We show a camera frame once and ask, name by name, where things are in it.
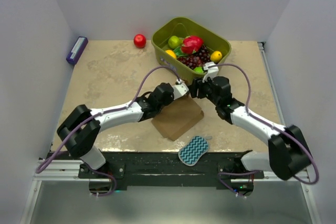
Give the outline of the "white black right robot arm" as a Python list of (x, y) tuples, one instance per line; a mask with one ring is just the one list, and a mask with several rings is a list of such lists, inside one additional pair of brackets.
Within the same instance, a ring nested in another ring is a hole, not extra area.
[(227, 78), (215, 77), (206, 81), (197, 78), (188, 88), (192, 98), (211, 101), (222, 120), (240, 127), (267, 145), (267, 153), (248, 151), (241, 156), (240, 162), (234, 165), (237, 177), (246, 178), (254, 171), (268, 171), (288, 180), (314, 164), (303, 133), (297, 126), (283, 126), (246, 109), (245, 104), (233, 97)]

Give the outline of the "brown cardboard paper box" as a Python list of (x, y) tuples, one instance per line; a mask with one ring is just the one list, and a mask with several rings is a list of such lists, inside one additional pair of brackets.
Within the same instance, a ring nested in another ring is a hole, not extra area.
[(163, 138), (176, 141), (203, 117), (202, 108), (190, 96), (185, 96), (164, 107), (151, 123)]

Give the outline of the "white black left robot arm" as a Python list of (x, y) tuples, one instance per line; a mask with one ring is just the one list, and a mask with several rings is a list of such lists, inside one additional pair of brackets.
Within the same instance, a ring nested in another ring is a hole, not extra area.
[(114, 126), (141, 122), (154, 118), (174, 101), (174, 89), (169, 83), (161, 83), (146, 97), (143, 94), (134, 102), (105, 109), (89, 109), (77, 106), (57, 129), (70, 156), (89, 165), (97, 178), (108, 174), (109, 165), (98, 148), (94, 146), (98, 134)]

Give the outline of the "blue zigzag sponge cloth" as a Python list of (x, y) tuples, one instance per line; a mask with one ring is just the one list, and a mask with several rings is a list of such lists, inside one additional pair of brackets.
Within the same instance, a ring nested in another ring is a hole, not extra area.
[(179, 150), (178, 157), (186, 166), (195, 166), (208, 150), (209, 143), (207, 139), (202, 136), (195, 136)]

